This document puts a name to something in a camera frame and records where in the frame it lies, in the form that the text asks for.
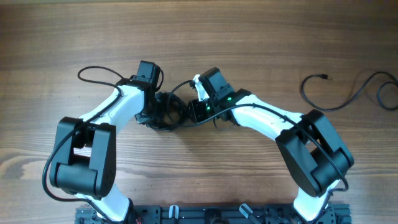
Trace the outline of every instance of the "tabletop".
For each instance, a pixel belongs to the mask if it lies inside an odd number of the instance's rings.
[[[227,82],[288,111],[308,97],[340,105],[372,72],[398,75],[396,1],[149,1],[0,6],[0,223],[71,223],[79,203],[56,202],[41,186],[58,122],[99,105],[112,89],[79,81],[79,69],[129,77],[140,60],[165,73],[170,91],[211,67]],[[116,83],[107,71],[87,78]],[[375,78],[352,104],[326,112],[355,165],[348,203],[354,223],[398,220],[398,117],[374,97]],[[176,92],[195,97],[189,86]],[[382,92],[397,103],[393,86]],[[135,205],[291,203],[298,187],[274,141],[218,122],[173,132],[133,119],[117,136],[116,183]],[[59,189],[55,193],[65,196]]]

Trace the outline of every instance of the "wooden table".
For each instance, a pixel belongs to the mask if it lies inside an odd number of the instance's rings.
[[[41,175],[57,123],[79,117],[112,89],[76,77],[88,65],[128,77],[140,60],[165,72],[162,91],[217,66],[235,89],[289,111],[309,112],[299,84],[321,106],[344,102],[375,70],[398,74],[396,1],[205,1],[0,6],[0,222],[71,223],[79,203],[44,194]],[[116,82],[101,70],[84,76]],[[327,113],[355,158],[354,223],[398,221],[398,117],[375,104],[386,81]],[[183,87],[184,100],[195,92]],[[382,97],[397,103],[397,89]],[[136,205],[289,203],[298,187],[275,142],[212,124],[153,131],[132,120],[118,135],[116,183]],[[61,191],[52,189],[65,196]]]

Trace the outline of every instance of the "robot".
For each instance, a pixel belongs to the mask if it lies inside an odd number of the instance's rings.
[[[110,70],[86,67],[80,70],[79,78],[88,68]],[[76,210],[76,224],[351,223],[349,205],[332,204],[329,199],[336,191],[348,190],[345,174],[353,166],[354,158],[323,113],[292,113],[261,101],[250,91],[235,91],[216,67],[185,82],[198,93],[198,98],[185,106],[174,95],[184,83],[171,93],[157,93],[160,74],[162,83],[164,74],[160,67],[141,61],[136,75],[121,76],[115,85],[105,83],[115,89],[93,111],[79,118],[64,117],[59,122],[54,151],[43,172],[43,187],[55,200],[86,203]],[[170,116],[170,108],[180,115],[178,121]],[[245,203],[236,207],[181,208],[134,205],[114,184],[116,135],[133,116],[140,124],[169,131],[216,118],[259,131],[276,142],[299,186],[297,198],[290,204],[251,207]],[[165,116],[172,124],[165,123]],[[186,125],[188,118],[194,124]],[[308,142],[316,145],[311,152]],[[90,157],[74,153],[74,148],[83,147],[91,148]],[[47,187],[48,172],[52,186],[76,198],[52,194]],[[343,189],[335,188],[339,181],[344,183]]]

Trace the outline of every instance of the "wooden surface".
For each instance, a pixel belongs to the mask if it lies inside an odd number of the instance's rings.
[[[213,66],[237,90],[289,111],[343,102],[374,70],[398,75],[396,1],[205,1],[0,6],[0,223],[71,223],[79,203],[44,194],[40,179],[57,123],[99,105],[111,89],[83,83],[87,65],[125,77],[140,60],[165,72],[162,91]],[[88,78],[116,82],[100,70]],[[354,223],[398,221],[398,117],[375,105],[384,77],[359,100],[327,113],[355,158]],[[195,93],[177,93],[189,100]],[[382,94],[397,103],[398,91]],[[136,205],[292,202],[297,186],[276,144],[242,127],[212,124],[156,132],[132,120],[118,135],[116,183]]]

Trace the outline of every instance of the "wood grain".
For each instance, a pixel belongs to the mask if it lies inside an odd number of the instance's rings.
[[[64,116],[91,111],[108,87],[76,78],[87,65],[130,76],[140,60],[165,72],[162,91],[217,66],[235,89],[289,111],[299,95],[336,106],[375,70],[398,74],[396,1],[205,1],[0,6],[0,223],[71,223],[79,203],[51,200],[40,176]],[[100,70],[88,78],[116,82]],[[354,223],[397,223],[398,117],[374,104],[386,81],[327,113],[355,158]],[[195,96],[185,87],[183,99]],[[398,103],[396,89],[382,94]],[[136,205],[291,202],[297,186],[271,140],[212,124],[156,132],[131,121],[118,136],[116,183]]]

